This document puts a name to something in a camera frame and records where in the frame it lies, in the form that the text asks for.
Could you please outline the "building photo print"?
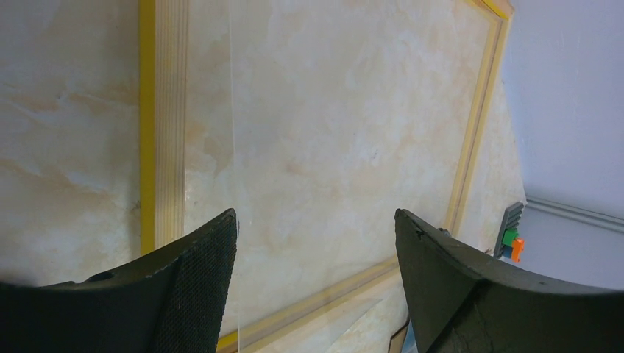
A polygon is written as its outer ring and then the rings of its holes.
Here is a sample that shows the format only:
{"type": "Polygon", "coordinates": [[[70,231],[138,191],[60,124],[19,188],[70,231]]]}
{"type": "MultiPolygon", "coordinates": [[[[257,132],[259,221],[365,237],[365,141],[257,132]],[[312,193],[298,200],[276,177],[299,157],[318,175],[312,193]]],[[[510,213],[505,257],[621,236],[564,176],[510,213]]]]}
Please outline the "building photo print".
{"type": "Polygon", "coordinates": [[[405,336],[405,340],[403,343],[403,347],[401,353],[417,353],[417,346],[414,333],[412,331],[408,331],[405,336]]]}

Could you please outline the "yellow wooden picture frame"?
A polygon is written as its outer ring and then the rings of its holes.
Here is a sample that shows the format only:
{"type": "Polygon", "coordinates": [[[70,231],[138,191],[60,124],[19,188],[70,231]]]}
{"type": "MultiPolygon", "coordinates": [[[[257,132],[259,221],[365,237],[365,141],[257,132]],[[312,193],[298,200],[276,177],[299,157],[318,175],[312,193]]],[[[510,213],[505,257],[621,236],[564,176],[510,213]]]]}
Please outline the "yellow wooden picture frame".
{"type": "Polygon", "coordinates": [[[218,352],[385,350],[394,211],[467,217],[509,1],[141,1],[141,251],[232,209],[218,352]]]}

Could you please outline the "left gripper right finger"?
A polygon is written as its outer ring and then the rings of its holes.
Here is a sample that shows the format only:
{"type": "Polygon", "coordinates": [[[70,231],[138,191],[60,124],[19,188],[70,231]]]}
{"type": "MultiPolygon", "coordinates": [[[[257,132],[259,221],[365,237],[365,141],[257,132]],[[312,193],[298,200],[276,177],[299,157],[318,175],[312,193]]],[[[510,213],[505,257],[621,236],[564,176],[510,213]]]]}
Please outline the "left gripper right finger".
{"type": "Polygon", "coordinates": [[[621,352],[623,293],[546,277],[394,215],[419,352],[621,352]]]}

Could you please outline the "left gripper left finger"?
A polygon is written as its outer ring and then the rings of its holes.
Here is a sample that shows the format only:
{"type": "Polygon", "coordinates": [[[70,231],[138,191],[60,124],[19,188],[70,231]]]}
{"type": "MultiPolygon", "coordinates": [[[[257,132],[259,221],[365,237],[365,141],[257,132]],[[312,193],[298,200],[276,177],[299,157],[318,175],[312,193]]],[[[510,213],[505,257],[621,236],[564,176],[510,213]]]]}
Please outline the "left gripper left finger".
{"type": "Polygon", "coordinates": [[[225,210],[84,282],[1,284],[3,352],[214,352],[236,255],[225,210]]]}

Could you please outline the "brown cardboard backing board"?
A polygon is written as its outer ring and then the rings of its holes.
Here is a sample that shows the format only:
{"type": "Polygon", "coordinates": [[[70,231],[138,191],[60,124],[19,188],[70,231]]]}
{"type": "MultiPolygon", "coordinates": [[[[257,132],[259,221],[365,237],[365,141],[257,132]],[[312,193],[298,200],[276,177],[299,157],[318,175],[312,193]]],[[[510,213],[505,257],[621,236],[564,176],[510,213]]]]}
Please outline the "brown cardboard backing board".
{"type": "Polygon", "coordinates": [[[405,339],[408,334],[409,322],[395,332],[389,341],[388,353],[402,353],[405,339]]]}

